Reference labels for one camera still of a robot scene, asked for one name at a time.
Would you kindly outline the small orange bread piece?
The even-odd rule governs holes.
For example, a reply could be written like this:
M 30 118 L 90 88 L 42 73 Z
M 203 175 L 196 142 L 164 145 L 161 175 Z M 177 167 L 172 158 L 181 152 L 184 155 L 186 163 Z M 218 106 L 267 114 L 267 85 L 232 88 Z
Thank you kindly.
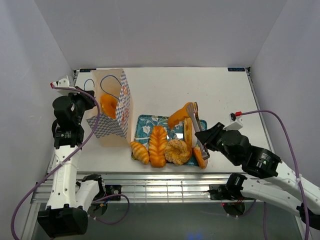
M 196 106 L 196 102 L 187 102 L 181 109 L 177 110 L 168 118 L 168 126 L 172 130 L 176 125 L 178 125 L 181 121 L 190 116 L 187 113 L 187 106 L 192 105 Z

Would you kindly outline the aluminium rail frame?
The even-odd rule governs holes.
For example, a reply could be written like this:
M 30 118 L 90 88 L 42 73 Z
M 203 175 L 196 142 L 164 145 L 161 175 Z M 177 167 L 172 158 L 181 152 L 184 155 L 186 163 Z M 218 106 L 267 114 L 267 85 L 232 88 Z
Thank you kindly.
M 120 185 L 131 204 L 209 203 L 210 185 L 224 185 L 230 176 L 218 173 L 101 172 L 106 185 Z

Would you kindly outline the blue table corner label left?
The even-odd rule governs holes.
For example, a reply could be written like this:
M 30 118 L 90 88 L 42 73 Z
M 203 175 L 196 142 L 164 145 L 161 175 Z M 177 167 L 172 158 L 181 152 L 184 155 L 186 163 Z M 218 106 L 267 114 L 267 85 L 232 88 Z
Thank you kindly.
M 96 68 L 81 68 L 79 70 L 80 73 L 90 73 L 91 71 L 95 71 Z

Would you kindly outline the twisted ring bread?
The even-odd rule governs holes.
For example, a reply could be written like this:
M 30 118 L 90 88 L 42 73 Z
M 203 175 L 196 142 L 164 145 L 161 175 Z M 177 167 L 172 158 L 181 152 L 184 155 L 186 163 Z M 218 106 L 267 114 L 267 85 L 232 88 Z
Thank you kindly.
M 112 119 L 116 119 L 116 108 L 118 100 L 107 93 L 100 97 L 100 105 L 104 114 Z

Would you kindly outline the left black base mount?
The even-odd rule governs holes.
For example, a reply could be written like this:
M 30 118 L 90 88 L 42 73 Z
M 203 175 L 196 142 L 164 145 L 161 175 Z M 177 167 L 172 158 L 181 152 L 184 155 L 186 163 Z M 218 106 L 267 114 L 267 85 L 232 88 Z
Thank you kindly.
M 110 195 L 119 195 L 122 193 L 122 186 L 120 184 L 113 184 L 113 185 L 105 185 L 105 193 L 106 196 Z M 108 198 L 108 201 L 119 201 L 121 199 L 120 196 L 112 196 Z

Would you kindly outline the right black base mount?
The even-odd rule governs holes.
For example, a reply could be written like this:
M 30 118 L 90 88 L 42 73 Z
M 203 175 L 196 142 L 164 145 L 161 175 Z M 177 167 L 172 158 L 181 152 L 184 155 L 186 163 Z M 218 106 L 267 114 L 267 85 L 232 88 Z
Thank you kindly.
M 207 192 L 211 200 L 232 200 L 225 184 L 210 184 Z

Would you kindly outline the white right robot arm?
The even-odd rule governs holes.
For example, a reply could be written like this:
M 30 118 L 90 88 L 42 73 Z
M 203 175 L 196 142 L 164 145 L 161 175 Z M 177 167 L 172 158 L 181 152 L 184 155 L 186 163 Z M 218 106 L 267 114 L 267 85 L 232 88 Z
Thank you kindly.
M 195 136 L 211 151 L 220 152 L 233 165 L 241 166 L 244 176 L 232 173 L 225 184 L 212 190 L 216 199 L 257 199 L 278 206 L 311 228 L 320 228 L 320 189 L 303 177 L 296 177 L 279 156 L 266 148 L 251 145 L 238 130 L 225 130 L 217 123 Z

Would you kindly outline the teal floral tray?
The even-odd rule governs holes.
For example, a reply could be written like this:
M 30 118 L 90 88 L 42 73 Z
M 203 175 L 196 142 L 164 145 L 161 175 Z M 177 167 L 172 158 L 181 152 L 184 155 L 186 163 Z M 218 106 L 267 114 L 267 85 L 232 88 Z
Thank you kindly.
M 166 117 L 166 116 L 140 115 L 137 120 L 137 125 L 136 125 L 136 130 L 135 130 L 133 142 L 139 142 L 139 143 L 143 144 L 146 147 L 148 154 L 149 154 L 149 140 L 150 140 L 150 135 L 153 131 L 154 126 L 164 127 L 164 129 L 167 133 L 167 143 L 170 140 L 185 141 L 185 139 L 184 139 L 184 120 L 181 121 L 179 124 L 177 124 L 173 129 L 170 129 L 168 126 L 168 117 Z M 200 149 L 198 140 L 197 140 L 196 148 Z M 193 148 L 191 148 L 191 153 L 192 153 L 191 158 L 189 159 L 189 161 L 187 163 L 185 163 L 183 165 L 200 167 L 198 165 L 198 162 L 197 162 L 195 156 L 193 155 Z M 131 152 L 131 157 L 134 160 L 137 160 L 133 156 L 132 152 Z

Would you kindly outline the sugared donut bread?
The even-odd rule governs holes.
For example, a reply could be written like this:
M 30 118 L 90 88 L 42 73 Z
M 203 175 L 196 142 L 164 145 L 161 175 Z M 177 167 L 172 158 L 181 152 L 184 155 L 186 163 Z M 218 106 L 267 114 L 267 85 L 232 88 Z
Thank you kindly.
M 192 156 L 192 150 L 185 141 L 172 139 L 164 148 L 164 157 L 169 163 L 184 165 Z

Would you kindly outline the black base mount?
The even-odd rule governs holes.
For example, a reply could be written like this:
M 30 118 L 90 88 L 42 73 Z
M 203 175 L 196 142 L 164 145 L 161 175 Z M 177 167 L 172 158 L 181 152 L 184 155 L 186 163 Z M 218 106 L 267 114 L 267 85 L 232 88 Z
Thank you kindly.
M 113 184 L 113 185 L 105 185 L 105 193 L 106 196 L 110 195 L 119 195 L 122 193 L 122 186 L 120 184 Z M 108 198 L 108 201 L 119 201 L 121 199 L 120 196 L 112 196 Z
M 225 184 L 210 184 L 207 192 L 211 200 L 232 200 Z

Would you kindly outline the braided leaf bread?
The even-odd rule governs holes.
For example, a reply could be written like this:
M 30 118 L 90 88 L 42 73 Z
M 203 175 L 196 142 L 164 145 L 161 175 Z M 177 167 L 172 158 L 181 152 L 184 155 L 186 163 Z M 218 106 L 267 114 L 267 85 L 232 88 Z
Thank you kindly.
M 166 165 L 165 147 L 167 144 L 167 132 L 163 126 L 156 125 L 152 129 L 149 138 L 149 160 L 154 168 L 163 168 Z

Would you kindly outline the blue table corner label right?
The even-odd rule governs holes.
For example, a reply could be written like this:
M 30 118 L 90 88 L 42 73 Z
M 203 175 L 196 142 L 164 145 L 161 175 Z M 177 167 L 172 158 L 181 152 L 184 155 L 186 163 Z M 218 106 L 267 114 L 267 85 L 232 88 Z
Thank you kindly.
M 227 70 L 229 72 L 245 72 L 246 71 L 244 67 L 228 67 Z

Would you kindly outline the cream sandwich bread slice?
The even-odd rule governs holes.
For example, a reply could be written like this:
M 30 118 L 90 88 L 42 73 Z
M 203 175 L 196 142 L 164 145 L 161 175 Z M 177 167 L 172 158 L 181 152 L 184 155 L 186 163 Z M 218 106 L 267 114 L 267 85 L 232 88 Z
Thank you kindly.
M 192 119 L 190 117 L 184 120 L 183 127 L 184 127 L 184 141 L 186 142 L 188 147 L 195 148 L 197 146 L 198 139 L 195 136 L 195 129 L 193 126 Z

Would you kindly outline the blue table corner label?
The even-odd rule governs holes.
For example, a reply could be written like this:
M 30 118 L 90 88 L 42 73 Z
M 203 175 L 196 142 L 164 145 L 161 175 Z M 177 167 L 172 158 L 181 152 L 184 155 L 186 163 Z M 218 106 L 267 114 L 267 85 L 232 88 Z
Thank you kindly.
M 246 71 L 244 67 L 228 67 L 227 70 L 229 72 L 245 72 Z
M 81 68 L 79 70 L 80 73 L 90 73 L 91 71 L 95 71 L 96 68 Z

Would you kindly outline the metal tongs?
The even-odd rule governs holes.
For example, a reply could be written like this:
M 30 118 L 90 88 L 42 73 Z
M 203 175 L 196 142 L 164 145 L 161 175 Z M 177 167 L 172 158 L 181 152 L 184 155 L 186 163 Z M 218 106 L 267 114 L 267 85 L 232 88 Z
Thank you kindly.
M 198 104 L 196 102 L 189 102 L 186 105 L 186 112 L 188 114 L 188 116 L 191 118 L 192 124 L 193 124 L 193 128 L 195 130 L 195 132 L 201 132 L 202 128 L 201 128 L 201 123 L 200 123 L 200 119 L 199 119 L 199 115 L 198 115 Z M 207 160 L 210 158 L 210 154 L 207 150 L 207 148 L 202 144 L 199 143 L 199 148 L 201 151 L 201 156 L 204 160 Z

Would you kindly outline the pink sugared half bun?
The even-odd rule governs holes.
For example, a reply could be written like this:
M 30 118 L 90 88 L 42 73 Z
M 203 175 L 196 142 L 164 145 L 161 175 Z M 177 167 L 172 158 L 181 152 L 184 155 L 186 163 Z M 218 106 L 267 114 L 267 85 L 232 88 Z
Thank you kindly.
M 193 155 L 195 157 L 195 159 L 197 160 L 197 163 L 199 165 L 199 167 L 201 169 L 205 169 L 208 165 L 208 159 L 204 159 L 202 157 L 202 153 L 200 151 L 200 148 L 199 147 L 195 147 L 192 149 L 192 152 L 193 152 Z

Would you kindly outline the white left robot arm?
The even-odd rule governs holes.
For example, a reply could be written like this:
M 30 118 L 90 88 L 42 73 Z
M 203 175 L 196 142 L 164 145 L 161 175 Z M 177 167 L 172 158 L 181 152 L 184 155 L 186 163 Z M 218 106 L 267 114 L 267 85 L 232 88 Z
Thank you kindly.
M 52 239 L 85 234 L 87 211 L 92 201 L 106 195 L 101 175 L 91 174 L 80 182 L 76 180 L 78 162 L 86 143 L 82 119 L 85 111 L 96 106 L 94 91 L 79 87 L 72 87 L 67 95 L 52 103 L 56 118 L 51 128 L 54 138 L 53 183 L 46 208 L 37 216 L 37 222 Z

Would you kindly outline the blue checkered paper bag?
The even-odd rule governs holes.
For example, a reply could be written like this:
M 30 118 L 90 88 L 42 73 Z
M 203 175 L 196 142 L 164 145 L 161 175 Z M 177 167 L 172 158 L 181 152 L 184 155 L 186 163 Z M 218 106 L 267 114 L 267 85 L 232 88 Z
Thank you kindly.
M 131 142 L 131 91 L 122 68 L 92 70 L 96 107 L 86 114 L 86 122 L 103 147 L 127 147 Z

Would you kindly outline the croissant bread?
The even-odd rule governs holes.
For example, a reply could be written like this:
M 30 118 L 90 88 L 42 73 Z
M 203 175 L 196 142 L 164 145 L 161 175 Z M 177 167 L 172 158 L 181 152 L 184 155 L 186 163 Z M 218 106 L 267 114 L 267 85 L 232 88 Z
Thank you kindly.
M 147 150 L 147 148 L 141 144 L 140 142 L 137 141 L 132 141 L 130 143 L 130 147 L 131 147 L 131 151 L 133 156 L 139 160 L 141 163 L 143 164 L 148 164 L 150 161 L 149 158 L 149 152 Z

